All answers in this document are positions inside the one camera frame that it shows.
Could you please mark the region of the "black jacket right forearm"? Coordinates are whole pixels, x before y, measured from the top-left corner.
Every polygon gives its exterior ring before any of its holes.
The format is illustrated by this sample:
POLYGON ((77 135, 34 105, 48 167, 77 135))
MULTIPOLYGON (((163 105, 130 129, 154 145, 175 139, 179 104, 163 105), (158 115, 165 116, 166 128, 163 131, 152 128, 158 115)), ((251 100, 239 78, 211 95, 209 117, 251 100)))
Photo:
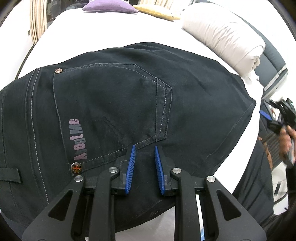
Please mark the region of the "black jacket right forearm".
POLYGON ((288 192, 288 207, 291 209, 295 203, 295 164, 292 168, 286 169, 287 192, 288 192))

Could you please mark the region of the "person's right hand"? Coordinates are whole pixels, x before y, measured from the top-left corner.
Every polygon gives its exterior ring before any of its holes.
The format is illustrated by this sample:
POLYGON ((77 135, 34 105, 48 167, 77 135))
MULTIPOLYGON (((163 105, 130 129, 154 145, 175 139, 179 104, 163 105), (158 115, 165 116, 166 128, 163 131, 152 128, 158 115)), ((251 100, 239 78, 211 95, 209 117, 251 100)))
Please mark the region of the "person's right hand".
POLYGON ((290 126, 286 126, 280 130, 278 137, 279 156, 288 169, 295 164, 295 130, 290 126))

